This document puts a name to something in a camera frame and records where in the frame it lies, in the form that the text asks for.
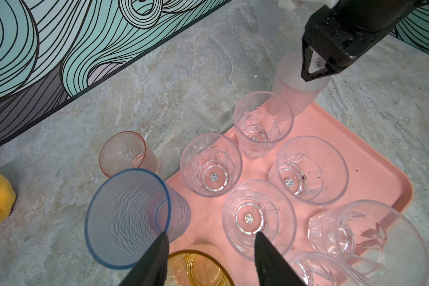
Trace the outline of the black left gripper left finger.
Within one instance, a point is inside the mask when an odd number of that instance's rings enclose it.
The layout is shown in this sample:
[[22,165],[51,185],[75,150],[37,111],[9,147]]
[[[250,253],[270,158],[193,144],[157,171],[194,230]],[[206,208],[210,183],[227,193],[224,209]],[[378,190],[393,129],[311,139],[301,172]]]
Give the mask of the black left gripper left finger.
[[169,244],[167,232],[162,232],[120,286],[164,286],[168,272]]

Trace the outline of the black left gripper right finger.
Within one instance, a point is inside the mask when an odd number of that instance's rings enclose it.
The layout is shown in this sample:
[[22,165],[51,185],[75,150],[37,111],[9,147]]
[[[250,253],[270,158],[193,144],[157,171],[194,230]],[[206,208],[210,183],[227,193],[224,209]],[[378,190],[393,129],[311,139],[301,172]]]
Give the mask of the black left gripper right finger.
[[260,286],[306,285],[263,232],[256,234],[254,250]]

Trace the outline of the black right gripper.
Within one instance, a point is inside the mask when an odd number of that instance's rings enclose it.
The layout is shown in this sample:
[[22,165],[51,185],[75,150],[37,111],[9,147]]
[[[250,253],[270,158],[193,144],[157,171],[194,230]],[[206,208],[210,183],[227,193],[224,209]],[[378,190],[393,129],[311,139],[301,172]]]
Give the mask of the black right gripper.
[[429,1],[339,1],[313,13],[302,36],[301,77],[305,82],[347,68],[414,10]]

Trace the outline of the clear upturned glass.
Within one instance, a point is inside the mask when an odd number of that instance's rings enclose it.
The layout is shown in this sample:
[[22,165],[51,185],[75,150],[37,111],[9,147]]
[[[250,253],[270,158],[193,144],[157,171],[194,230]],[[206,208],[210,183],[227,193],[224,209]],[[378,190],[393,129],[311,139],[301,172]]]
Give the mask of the clear upturned glass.
[[257,91],[245,95],[234,111],[234,126],[243,155],[264,158],[287,137],[294,114],[282,95]]
[[331,76],[306,82],[301,77],[302,55],[299,52],[287,54],[275,69],[272,92],[282,95],[290,105],[294,117],[306,109],[329,83]]
[[309,219],[314,250],[331,256],[363,286],[424,286],[429,255],[416,228],[396,209],[358,200]]
[[335,146],[314,136],[289,140],[278,152],[268,181],[291,199],[327,206],[345,195],[349,185],[347,163]]

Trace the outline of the yellow plastic tumbler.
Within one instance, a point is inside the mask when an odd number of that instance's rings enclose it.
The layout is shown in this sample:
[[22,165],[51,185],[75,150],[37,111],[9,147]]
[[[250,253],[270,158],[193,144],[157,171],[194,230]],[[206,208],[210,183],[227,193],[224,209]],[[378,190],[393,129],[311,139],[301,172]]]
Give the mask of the yellow plastic tumbler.
[[165,286],[234,286],[227,270],[197,250],[177,251],[168,258]]

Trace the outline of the clear faceted glass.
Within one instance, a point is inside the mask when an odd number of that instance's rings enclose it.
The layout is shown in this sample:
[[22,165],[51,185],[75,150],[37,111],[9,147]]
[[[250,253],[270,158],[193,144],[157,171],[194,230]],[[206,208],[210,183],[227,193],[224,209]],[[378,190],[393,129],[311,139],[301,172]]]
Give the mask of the clear faceted glass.
[[237,185],[228,195],[222,223],[232,248],[254,260],[256,234],[261,232],[280,255],[286,255],[297,234],[297,216],[287,195],[270,182],[252,179]]
[[184,149],[180,172],[186,186],[195,194],[214,198],[230,192],[243,171],[243,158],[237,144],[220,133],[205,133]]
[[323,253],[291,250],[284,258],[307,286],[360,285],[345,266]]

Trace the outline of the blue textured plastic tumbler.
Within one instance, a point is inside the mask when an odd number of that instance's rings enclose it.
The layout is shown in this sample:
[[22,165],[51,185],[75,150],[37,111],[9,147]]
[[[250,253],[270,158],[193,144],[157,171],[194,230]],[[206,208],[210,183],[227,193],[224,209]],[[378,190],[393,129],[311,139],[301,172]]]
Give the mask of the blue textured plastic tumbler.
[[186,199],[159,176],[127,169],[110,177],[94,194],[85,218],[85,239],[102,266],[130,269],[162,232],[173,242],[190,221]]

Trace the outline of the pink plastic cup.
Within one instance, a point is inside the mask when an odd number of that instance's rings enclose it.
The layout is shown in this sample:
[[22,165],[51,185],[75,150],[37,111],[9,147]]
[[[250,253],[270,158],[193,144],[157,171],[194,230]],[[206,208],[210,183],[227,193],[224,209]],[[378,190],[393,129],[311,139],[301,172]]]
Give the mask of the pink plastic cup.
[[145,169],[158,173],[156,155],[139,133],[123,131],[112,136],[103,146],[99,158],[100,169],[111,177],[126,169]]

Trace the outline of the pink plastic tray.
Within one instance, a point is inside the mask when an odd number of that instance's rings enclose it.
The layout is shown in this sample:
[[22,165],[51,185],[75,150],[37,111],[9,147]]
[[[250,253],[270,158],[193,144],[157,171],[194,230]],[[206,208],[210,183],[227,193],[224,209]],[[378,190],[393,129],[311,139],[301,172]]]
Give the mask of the pink plastic tray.
[[[406,174],[314,102],[295,119],[289,136],[265,158],[243,157],[239,181],[268,180],[269,169],[280,148],[290,139],[305,135],[326,140],[347,163],[347,191],[331,207],[356,200],[375,200],[403,212],[411,203],[414,187]],[[189,227],[170,243],[170,252],[193,249],[200,244],[214,245],[219,249],[217,255],[222,256],[221,264],[228,269],[236,286],[258,285],[255,264],[240,255],[225,235],[222,209],[227,196],[201,197],[187,188],[180,173],[170,177],[167,183],[188,201],[191,209]]]

